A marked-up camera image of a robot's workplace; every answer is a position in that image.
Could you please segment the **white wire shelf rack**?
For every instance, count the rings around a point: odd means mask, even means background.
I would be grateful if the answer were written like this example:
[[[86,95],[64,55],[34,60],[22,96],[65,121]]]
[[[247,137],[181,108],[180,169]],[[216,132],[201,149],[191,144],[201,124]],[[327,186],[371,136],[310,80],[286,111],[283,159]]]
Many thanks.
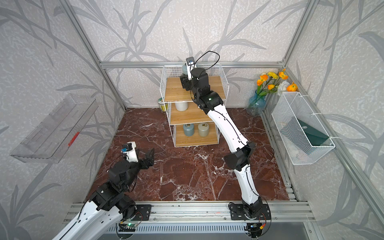
[[[171,130],[171,136],[176,148],[216,145],[220,140],[220,131],[215,123],[204,113],[203,110],[192,101],[193,94],[183,89],[180,76],[181,65],[165,65],[162,69],[160,92],[165,103],[168,103],[167,118]],[[176,110],[176,102],[188,102],[186,111]],[[210,131],[207,137],[201,137],[198,131],[200,123],[208,123]],[[195,133],[191,137],[184,134],[183,125],[194,124]]]

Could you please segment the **tall light blue canister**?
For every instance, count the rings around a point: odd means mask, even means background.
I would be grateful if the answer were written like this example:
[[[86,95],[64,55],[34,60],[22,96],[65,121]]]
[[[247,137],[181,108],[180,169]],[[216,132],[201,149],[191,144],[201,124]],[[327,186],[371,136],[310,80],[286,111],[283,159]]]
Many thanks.
[[[183,73],[183,75],[188,75],[188,73],[189,73],[189,68],[188,68],[188,66],[187,66],[187,64],[184,64],[183,66],[182,66],[182,73]]]

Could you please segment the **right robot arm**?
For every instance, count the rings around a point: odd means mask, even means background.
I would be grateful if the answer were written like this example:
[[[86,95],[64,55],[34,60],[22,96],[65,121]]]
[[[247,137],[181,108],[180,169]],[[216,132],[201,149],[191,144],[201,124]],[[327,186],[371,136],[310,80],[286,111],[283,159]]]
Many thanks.
[[[237,177],[242,203],[248,219],[255,219],[263,207],[263,201],[252,179],[250,157],[256,149],[231,119],[220,95],[211,90],[209,76],[203,68],[187,68],[181,76],[184,89],[193,93],[193,102],[215,123],[223,134],[231,153],[224,157],[227,166]]]

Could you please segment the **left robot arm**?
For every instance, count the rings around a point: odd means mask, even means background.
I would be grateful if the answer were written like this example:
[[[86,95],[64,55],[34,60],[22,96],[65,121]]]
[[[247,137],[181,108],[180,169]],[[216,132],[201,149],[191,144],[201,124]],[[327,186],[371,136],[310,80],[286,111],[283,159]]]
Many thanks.
[[[108,180],[92,193],[56,240],[96,240],[112,224],[130,222],[135,217],[140,222],[149,219],[151,205],[137,205],[126,193],[135,188],[139,172],[154,165],[155,150],[140,159],[135,147],[133,142],[123,146],[123,160],[110,167]]]

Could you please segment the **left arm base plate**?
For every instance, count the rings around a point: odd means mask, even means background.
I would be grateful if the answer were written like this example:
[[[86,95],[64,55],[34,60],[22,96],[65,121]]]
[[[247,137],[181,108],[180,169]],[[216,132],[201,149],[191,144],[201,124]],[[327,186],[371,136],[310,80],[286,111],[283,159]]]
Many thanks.
[[[148,221],[151,215],[152,205],[139,204],[129,206],[123,211],[122,221]]]

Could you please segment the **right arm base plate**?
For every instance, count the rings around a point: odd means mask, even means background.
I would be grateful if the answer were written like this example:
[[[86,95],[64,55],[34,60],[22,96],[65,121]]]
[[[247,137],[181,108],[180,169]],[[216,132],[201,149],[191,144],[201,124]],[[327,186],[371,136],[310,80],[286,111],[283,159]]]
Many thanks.
[[[269,221],[271,220],[271,210],[268,204],[263,204],[261,209],[258,211],[258,213],[254,217],[247,217],[243,204],[235,204],[233,202],[229,202],[228,208],[230,210],[231,220],[233,221],[240,221],[240,220]]]

